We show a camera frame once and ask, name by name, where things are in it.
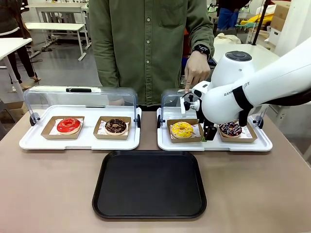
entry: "black wristwatch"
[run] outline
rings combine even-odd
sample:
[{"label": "black wristwatch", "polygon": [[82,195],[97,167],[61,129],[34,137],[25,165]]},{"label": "black wristwatch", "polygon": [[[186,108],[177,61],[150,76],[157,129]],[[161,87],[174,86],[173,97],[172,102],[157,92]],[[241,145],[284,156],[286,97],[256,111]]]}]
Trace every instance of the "black wristwatch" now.
[{"label": "black wristwatch", "polygon": [[208,47],[206,47],[205,45],[196,45],[194,48],[193,48],[193,51],[199,51],[200,53],[202,54],[206,54],[207,55],[207,59],[209,59],[209,56],[210,56],[210,52],[209,52],[209,49]]}]

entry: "empty black tray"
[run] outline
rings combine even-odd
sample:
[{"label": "empty black tray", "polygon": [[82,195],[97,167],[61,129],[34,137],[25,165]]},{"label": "empty black tray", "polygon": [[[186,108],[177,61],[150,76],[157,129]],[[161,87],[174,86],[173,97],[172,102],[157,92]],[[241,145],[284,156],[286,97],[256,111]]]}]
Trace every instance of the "empty black tray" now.
[{"label": "empty black tray", "polygon": [[92,205],[103,218],[195,218],[207,201],[192,154],[132,150],[104,158]]}]

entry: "button-up shirt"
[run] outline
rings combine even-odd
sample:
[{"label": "button-up shirt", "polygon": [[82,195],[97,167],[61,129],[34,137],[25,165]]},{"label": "button-up shirt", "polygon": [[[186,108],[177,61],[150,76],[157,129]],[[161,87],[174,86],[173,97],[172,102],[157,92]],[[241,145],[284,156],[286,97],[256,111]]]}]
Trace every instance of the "button-up shirt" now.
[{"label": "button-up shirt", "polygon": [[143,105],[180,86],[184,29],[213,54],[206,0],[90,0],[92,45],[103,86],[131,87]]}]

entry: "shirt pocket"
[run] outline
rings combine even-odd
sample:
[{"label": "shirt pocket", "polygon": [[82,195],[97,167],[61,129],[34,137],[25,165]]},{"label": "shirt pocket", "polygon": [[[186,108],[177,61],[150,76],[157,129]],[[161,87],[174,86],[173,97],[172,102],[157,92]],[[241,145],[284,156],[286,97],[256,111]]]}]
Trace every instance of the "shirt pocket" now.
[{"label": "shirt pocket", "polygon": [[160,23],[164,28],[175,28],[184,23],[184,0],[159,0]]}]

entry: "foot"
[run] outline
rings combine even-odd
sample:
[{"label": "foot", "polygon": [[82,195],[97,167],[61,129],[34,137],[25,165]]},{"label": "foot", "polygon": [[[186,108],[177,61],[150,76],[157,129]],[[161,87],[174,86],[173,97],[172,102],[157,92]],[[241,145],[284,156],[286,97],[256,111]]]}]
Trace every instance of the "foot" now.
[{"label": "foot", "polygon": [[36,77],[36,76],[33,76],[33,77],[30,77],[30,79],[34,80],[35,82],[38,82],[40,81],[41,79]]},{"label": "foot", "polygon": [[31,86],[27,86],[27,85],[25,85],[23,83],[20,83],[19,85],[20,85],[22,90],[27,90],[27,89],[31,88]]}]

